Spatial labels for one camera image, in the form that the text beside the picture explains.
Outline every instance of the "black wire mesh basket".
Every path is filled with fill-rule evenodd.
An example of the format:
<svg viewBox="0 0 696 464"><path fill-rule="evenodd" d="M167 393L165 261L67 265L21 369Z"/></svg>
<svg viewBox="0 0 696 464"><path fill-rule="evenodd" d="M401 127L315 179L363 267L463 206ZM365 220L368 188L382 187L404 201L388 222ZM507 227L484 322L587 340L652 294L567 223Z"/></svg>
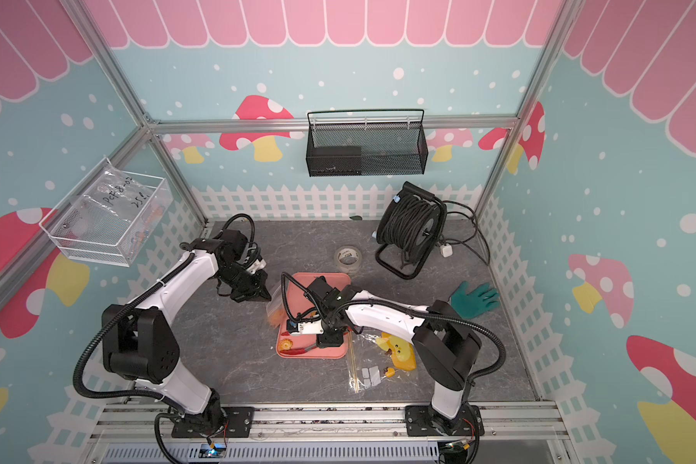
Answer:
<svg viewBox="0 0 696 464"><path fill-rule="evenodd" d="M310 176L423 174L428 145L418 109L312 111Z"/></svg>

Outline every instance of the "tape roll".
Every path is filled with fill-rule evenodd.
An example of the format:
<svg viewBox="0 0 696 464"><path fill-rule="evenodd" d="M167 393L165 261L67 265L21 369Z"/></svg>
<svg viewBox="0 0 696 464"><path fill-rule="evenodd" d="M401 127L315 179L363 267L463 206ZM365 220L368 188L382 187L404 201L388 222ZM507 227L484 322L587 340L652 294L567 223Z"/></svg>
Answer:
<svg viewBox="0 0 696 464"><path fill-rule="evenodd" d="M335 250L335 265L344 274L356 274L362 260L361 252L353 245L343 245Z"/></svg>

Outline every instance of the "rubber glove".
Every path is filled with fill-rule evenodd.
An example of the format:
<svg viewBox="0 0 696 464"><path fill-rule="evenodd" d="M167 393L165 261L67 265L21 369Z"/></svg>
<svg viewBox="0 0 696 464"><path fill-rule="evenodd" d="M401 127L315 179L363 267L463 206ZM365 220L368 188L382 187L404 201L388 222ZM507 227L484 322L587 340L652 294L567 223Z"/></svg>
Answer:
<svg viewBox="0 0 696 464"><path fill-rule="evenodd" d="M490 283L483 283L469 293L467 293L468 287L469 282L462 282L449 301L451 307L464 319L474 319L483 312L500 306L497 289Z"/></svg>

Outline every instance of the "mounting plate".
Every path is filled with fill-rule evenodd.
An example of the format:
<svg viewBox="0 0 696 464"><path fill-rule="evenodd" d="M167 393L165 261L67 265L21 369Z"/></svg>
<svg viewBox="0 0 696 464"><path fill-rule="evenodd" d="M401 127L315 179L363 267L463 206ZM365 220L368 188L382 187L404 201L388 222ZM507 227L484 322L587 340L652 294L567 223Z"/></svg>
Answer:
<svg viewBox="0 0 696 464"><path fill-rule="evenodd" d="M484 435L483 418L479 414L479 408L470 404L462 404L457 414L456 425L450 428L449 433L442 433L431 422L430 406L406 406L404 409L404 421L408 427L409 437L469 437L471 431L464 419L474 424L476 432Z"/></svg>
<svg viewBox="0 0 696 464"><path fill-rule="evenodd" d="M255 408L222 408L227 415L225 423L227 424L227 438L247 438L250 436L250 427L252 427L253 413ZM186 430L186 426L181 423L176 423L173 426L173 438L201 438L201 435Z"/></svg>

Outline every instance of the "work surface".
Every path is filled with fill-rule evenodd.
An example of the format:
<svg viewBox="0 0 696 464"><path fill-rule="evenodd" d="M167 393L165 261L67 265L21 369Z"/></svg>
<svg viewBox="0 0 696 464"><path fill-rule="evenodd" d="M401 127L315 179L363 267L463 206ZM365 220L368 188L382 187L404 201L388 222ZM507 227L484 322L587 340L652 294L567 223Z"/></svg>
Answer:
<svg viewBox="0 0 696 464"><path fill-rule="evenodd" d="M405 281L381 267L374 259L379 247L371 234L378 221L259 221L255 241L266 259L268 288L275 287L283 271L288 273L335 273L333 255L341 245L354 245L363 253L363 263L352 283L381 298L406 304L432 304L436 299L448 301L464 280L470 288L490 282L490 271L476 256L461 246L443 258L435 249L420 275ZM213 230L219 231L223 223ZM247 223L236 222L232 229L249 235ZM467 237L471 225L466 220L449 220L446 237ZM399 253L392 246L385 255ZM223 285L222 293L229 292ZM489 328L505 344L508 359L496 373L480 377L470 399L478 401L533 400L529 378L502 309L474 319ZM342 359L285 359L276 353L277 329L266 320L266 303L234 303L217 296L216 281L204 283L186 302L173 324L183 363L204 384L218 391L222 403L297 403L408 401L427 402L433 395L433 380L420 359L412 373L384 379L379 385L355 393L350 386L350 353ZM497 351L484 338L475 368L494 362ZM388 356L378 347L363 343L363 351L375 356L357 360L361 367L391 366Z"/></svg>

